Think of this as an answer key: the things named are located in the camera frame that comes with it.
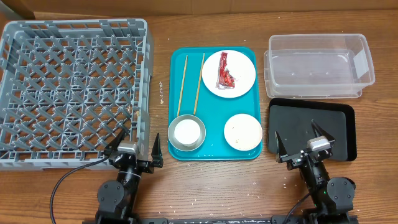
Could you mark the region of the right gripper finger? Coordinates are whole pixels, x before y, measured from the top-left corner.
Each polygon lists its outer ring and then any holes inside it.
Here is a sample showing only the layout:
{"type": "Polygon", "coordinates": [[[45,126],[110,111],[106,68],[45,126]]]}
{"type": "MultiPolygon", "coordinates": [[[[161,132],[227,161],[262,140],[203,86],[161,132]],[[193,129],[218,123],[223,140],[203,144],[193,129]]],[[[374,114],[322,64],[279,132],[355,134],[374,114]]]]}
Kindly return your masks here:
{"type": "Polygon", "coordinates": [[[280,135],[277,131],[275,131],[275,139],[276,139],[276,146],[277,146],[277,155],[276,159],[282,159],[283,157],[288,156],[287,151],[284,147],[284,144],[280,138],[280,135]]]}
{"type": "Polygon", "coordinates": [[[313,132],[315,134],[316,137],[326,137],[326,139],[329,141],[330,144],[333,144],[335,142],[335,138],[329,134],[328,132],[326,132],[324,129],[322,129],[316,122],[315,120],[311,121],[311,126],[313,129],[313,132]]]}

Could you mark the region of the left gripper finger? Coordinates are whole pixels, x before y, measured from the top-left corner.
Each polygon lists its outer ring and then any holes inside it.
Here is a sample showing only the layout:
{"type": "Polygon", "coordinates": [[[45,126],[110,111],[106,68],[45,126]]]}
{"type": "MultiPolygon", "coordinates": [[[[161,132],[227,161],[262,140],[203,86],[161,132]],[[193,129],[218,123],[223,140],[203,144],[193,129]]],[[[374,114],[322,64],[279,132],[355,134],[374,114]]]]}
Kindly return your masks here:
{"type": "Polygon", "coordinates": [[[119,144],[125,138],[125,130],[121,132],[105,147],[104,155],[111,155],[113,151],[117,151],[119,144]]]}
{"type": "Polygon", "coordinates": [[[156,135],[154,145],[152,148],[152,152],[151,152],[151,156],[152,156],[152,166],[158,167],[158,168],[163,168],[164,160],[163,160],[162,151],[161,151],[161,147],[160,147],[159,133],[157,133],[157,135],[156,135]]]}

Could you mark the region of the grey metal bowl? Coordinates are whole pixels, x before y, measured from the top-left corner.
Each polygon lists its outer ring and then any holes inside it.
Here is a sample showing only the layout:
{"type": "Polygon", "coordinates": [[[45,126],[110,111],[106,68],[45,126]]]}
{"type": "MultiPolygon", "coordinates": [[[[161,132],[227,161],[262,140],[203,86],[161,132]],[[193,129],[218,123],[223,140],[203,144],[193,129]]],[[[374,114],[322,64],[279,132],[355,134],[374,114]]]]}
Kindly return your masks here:
{"type": "Polygon", "coordinates": [[[171,143],[171,145],[173,147],[175,147],[179,151],[194,151],[194,150],[196,150],[203,144],[205,137],[206,137],[206,128],[205,128],[204,123],[198,117],[196,117],[194,115],[190,115],[190,114],[185,114],[185,115],[176,117],[171,122],[171,124],[169,125],[169,128],[168,128],[169,142],[171,143]],[[191,146],[185,146],[183,144],[180,144],[174,137],[174,131],[175,131],[176,125],[180,121],[185,120],[185,119],[192,119],[192,120],[196,121],[199,124],[200,129],[201,129],[201,134],[200,134],[199,139],[197,140],[197,142],[195,144],[193,144],[191,146]]]}

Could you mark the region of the white paper cup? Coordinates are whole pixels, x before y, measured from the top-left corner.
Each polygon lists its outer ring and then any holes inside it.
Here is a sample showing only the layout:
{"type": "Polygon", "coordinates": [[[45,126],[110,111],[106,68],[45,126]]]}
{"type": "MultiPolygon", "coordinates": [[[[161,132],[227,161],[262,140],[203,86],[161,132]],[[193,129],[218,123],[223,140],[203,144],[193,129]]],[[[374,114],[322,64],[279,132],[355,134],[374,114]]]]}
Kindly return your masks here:
{"type": "Polygon", "coordinates": [[[180,121],[174,131],[175,139],[185,146],[191,146],[197,142],[201,134],[199,124],[192,119],[180,121]]]}

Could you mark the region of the small white round plate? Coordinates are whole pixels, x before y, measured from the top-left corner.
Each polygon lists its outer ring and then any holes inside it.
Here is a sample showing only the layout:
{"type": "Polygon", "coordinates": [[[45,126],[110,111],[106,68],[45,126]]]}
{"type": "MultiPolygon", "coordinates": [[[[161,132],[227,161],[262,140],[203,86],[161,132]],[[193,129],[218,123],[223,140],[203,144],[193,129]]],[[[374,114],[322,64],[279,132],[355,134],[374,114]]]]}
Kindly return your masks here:
{"type": "Polygon", "coordinates": [[[249,114],[236,114],[224,126],[224,138],[234,149],[250,151],[262,141],[262,126],[249,114]]]}

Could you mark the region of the red food wrapper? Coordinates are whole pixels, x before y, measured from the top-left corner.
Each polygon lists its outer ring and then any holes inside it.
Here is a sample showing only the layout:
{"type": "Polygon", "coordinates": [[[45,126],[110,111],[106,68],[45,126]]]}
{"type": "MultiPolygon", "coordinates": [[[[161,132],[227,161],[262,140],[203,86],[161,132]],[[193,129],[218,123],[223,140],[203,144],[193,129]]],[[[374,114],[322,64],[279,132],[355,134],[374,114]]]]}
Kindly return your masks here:
{"type": "Polygon", "coordinates": [[[233,89],[235,87],[235,79],[229,73],[227,66],[227,52],[222,52],[220,56],[219,66],[218,66],[218,78],[216,82],[216,87],[220,90],[223,89],[233,89]]]}

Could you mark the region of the wooden chopstick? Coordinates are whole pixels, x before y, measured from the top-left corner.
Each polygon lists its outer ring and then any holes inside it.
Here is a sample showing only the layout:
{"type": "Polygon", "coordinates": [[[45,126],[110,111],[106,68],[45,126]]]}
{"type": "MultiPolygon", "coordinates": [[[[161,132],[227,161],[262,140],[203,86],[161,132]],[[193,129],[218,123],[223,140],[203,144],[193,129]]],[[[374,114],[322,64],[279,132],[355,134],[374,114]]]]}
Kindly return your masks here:
{"type": "Polygon", "coordinates": [[[193,109],[193,115],[196,115],[196,113],[197,113],[197,105],[198,105],[198,98],[199,98],[199,94],[200,94],[201,79],[202,79],[202,74],[203,74],[204,63],[205,63],[205,53],[203,53],[203,55],[202,55],[200,76],[199,76],[199,79],[198,79],[197,93],[196,93],[196,97],[195,97],[195,105],[194,105],[194,109],[193,109]]]}
{"type": "Polygon", "coordinates": [[[181,104],[182,104],[182,96],[183,96],[183,88],[185,84],[185,75],[187,71],[187,62],[188,62],[188,55],[185,57],[185,63],[184,63],[184,68],[183,68],[183,76],[182,76],[182,82],[181,82],[181,87],[180,87],[180,95],[179,95],[179,101],[178,101],[178,109],[177,109],[177,117],[180,116],[180,109],[181,109],[181,104]]]}

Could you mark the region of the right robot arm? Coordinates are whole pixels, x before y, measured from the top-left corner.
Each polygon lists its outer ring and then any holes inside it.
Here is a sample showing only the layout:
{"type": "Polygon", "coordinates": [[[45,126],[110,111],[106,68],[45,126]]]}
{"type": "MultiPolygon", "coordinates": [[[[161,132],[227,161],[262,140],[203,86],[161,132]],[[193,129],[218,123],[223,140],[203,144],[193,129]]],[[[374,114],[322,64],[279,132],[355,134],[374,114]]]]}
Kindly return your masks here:
{"type": "Polygon", "coordinates": [[[358,223],[353,210],[356,184],[347,177],[331,178],[323,160],[331,157],[335,138],[315,121],[311,123],[315,137],[296,154],[288,154],[278,132],[276,161],[286,163],[288,170],[299,169],[308,193],[282,217],[283,223],[358,223]]]}

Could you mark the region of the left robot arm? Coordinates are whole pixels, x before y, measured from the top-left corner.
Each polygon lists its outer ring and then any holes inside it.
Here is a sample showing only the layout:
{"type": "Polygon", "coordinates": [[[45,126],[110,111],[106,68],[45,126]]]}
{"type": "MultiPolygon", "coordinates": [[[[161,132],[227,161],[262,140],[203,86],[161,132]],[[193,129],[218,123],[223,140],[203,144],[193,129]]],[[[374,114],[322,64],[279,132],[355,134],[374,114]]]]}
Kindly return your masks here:
{"type": "Polygon", "coordinates": [[[118,170],[115,180],[104,182],[98,189],[98,211],[95,223],[139,223],[139,216],[133,212],[139,183],[143,173],[152,174],[163,167],[159,136],[152,148],[152,160],[138,158],[138,146],[124,138],[122,130],[104,150],[109,163],[118,170]]]}

